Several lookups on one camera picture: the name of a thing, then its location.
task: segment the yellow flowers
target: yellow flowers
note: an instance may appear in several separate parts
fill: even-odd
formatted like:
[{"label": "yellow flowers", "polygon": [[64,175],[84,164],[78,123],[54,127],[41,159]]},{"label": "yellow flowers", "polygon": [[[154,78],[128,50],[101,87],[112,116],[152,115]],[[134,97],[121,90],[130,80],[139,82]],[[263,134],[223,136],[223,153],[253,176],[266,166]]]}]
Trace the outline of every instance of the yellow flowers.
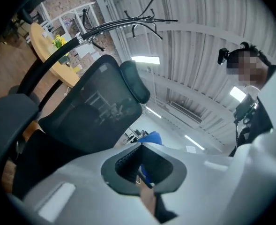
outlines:
[{"label": "yellow flowers", "polygon": [[67,42],[64,37],[61,37],[60,35],[56,35],[55,39],[52,41],[52,44],[54,44],[57,48],[62,47]]}]

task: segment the desk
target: desk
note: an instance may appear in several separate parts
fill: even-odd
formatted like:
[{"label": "desk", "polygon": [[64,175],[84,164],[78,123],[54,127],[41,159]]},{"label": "desk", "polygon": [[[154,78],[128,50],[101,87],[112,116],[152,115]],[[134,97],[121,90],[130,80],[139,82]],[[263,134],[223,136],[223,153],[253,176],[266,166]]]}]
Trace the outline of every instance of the desk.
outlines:
[{"label": "desk", "polygon": [[[52,38],[49,36],[44,37],[42,35],[43,32],[45,32],[45,30],[35,22],[30,26],[29,34],[31,44],[40,60],[45,62],[50,57],[48,47],[52,45]],[[80,80],[71,67],[68,67],[65,64],[60,64],[59,62],[56,62],[50,71],[69,87],[74,87],[74,85]]]},{"label": "desk", "polygon": [[133,137],[132,137],[130,140],[128,140],[127,143],[131,143],[135,138],[137,138],[137,139],[140,138],[140,136],[137,135],[137,133],[136,133],[134,130],[132,130],[130,127],[125,131],[125,133],[128,132],[128,130],[130,130],[130,132],[129,132],[129,135],[128,135],[127,137],[128,137],[128,138],[129,138],[130,136],[133,136]]}]

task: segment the white wall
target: white wall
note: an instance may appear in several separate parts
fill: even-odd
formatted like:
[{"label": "white wall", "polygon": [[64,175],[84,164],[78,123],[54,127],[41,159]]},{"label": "white wall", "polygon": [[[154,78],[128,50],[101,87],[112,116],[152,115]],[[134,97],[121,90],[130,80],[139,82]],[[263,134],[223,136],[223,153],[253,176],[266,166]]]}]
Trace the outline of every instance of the white wall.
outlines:
[{"label": "white wall", "polygon": [[[180,137],[177,133],[168,128],[167,125],[164,126],[163,122],[158,122],[159,118],[154,117],[153,114],[147,114],[140,117],[135,123],[133,123],[130,128],[132,130],[138,129],[139,131],[145,130],[148,133],[158,132],[161,135],[162,143],[166,147],[181,149],[186,151],[186,146],[195,146],[189,140],[184,137]],[[201,150],[196,147],[197,153],[201,153]]]}]

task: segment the chair armrest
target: chair armrest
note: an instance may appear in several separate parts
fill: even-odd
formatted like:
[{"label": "chair armrest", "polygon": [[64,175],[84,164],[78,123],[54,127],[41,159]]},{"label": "chair armrest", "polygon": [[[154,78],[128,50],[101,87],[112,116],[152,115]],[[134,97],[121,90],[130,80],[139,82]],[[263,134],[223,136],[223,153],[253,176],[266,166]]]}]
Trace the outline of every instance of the chair armrest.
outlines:
[{"label": "chair armrest", "polygon": [[0,98],[0,167],[4,166],[9,149],[38,111],[38,106],[25,94]]}]

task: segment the ceiling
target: ceiling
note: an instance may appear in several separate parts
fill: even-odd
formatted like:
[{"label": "ceiling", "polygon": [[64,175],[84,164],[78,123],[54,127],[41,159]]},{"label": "ceiling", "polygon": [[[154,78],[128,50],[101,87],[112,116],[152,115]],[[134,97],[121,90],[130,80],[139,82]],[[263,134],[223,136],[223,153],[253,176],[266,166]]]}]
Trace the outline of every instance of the ceiling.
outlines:
[{"label": "ceiling", "polygon": [[[150,0],[97,0],[106,22],[139,15]],[[229,93],[236,86],[217,64],[218,51],[232,51],[243,41],[257,45],[276,64],[276,20],[261,0],[155,0],[156,18],[178,19],[158,24],[164,38],[142,27],[111,32],[121,60],[131,56],[158,56],[161,64],[138,64],[151,92],[149,106],[163,116],[162,122],[189,134],[211,153],[229,153],[235,146],[233,112],[239,102]],[[193,129],[166,109],[171,101],[202,119]]]}]

